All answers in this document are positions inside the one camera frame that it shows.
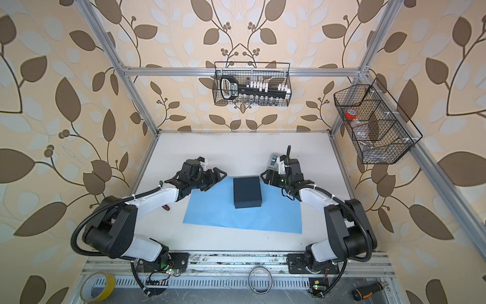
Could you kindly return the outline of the red capped plastic bottle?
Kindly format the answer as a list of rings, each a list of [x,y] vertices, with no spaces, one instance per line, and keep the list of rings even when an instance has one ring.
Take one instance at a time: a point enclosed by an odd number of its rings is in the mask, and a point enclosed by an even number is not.
[[[350,125],[357,124],[359,121],[357,120],[358,112],[355,109],[349,108],[345,112],[345,118]]]

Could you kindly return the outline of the blue wrapping paper sheet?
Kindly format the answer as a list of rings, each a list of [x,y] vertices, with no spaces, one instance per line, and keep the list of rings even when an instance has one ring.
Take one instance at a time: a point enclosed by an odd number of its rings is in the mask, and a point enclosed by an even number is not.
[[[300,202],[282,196],[277,187],[260,184],[262,206],[253,208],[235,208],[231,177],[224,178],[207,192],[194,190],[183,223],[301,234]]]

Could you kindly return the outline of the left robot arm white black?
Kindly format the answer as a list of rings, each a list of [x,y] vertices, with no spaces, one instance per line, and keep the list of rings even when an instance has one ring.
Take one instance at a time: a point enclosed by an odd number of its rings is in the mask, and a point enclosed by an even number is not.
[[[125,198],[109,196],[74,230],[70,245],[74,252],[87,257],[155,262],[163,258],[168,247],[137,235],[137,222],[156,210],[178,202],[198,189],[206,192],[226,178],[215,167],[206,168],[203,157],[186,160],[171,179],[150,191]]]

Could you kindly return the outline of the grey tape dispenser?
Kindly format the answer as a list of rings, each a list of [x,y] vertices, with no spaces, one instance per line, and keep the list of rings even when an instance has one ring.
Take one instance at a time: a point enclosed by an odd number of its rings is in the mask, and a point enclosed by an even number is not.
[[[270,170],[279,171],[280,155],[273,153],[268,162]]]

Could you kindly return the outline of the orange black screwdriver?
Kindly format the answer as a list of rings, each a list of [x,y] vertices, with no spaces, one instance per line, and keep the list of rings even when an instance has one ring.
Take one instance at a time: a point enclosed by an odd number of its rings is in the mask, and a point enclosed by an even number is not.
[[[387,283],[374,282],[367,286],[361,286],[351,292],[355,301],[365,300],[373,294],[382,291],[387,286]]]

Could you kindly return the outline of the black tool set in basket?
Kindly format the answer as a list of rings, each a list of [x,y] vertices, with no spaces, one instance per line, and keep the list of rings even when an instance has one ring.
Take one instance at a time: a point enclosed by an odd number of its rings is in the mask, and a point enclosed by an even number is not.
[[[225,75],[219,82],[219,90],[225,100],[289,100],[291,89],[287,86],[271,88],[269,82],[247,81],[240,84],[233,76]]]

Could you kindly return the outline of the yellow tape roll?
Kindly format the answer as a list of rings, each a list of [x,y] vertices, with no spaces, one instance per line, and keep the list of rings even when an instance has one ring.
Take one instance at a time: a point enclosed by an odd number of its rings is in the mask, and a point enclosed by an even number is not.
[[[105,301],[114,291],[115,276],[106,272],[96,272],[90,275],[80,289],[80,298],[86,303]]]

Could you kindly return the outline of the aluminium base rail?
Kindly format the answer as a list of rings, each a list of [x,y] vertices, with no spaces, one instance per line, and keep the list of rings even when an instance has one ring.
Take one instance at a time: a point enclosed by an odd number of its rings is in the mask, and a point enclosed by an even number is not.
[[[248,274],[256,267],[264,267],[274,274],[309,274],[303,252],[263,251],[173,251],[175,273],[179,276],[238,276]],[[374,253],[368,262],[351,260],[344,272],[357,277],[395,277],[386,253]]]

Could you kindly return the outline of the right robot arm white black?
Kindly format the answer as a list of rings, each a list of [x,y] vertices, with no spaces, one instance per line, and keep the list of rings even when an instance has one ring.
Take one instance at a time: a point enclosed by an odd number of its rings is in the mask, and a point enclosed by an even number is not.
[[[263,182],[278,187],[290,200],[311,205],[325,216],[327,239],[310,244],[304,253],[305,267],[319,273],[332,262],[368,262],[377,248],[377,238],[359,200],[341,200],[305,179],[299,161],[272,155]]]

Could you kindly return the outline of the dark navy gift box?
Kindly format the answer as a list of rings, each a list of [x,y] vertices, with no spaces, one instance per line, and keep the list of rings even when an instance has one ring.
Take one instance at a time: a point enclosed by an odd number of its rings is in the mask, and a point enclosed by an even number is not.
[[[262,206],[263,199],[259,177],[236,177],[233,179],[233,184],[236,209]]]

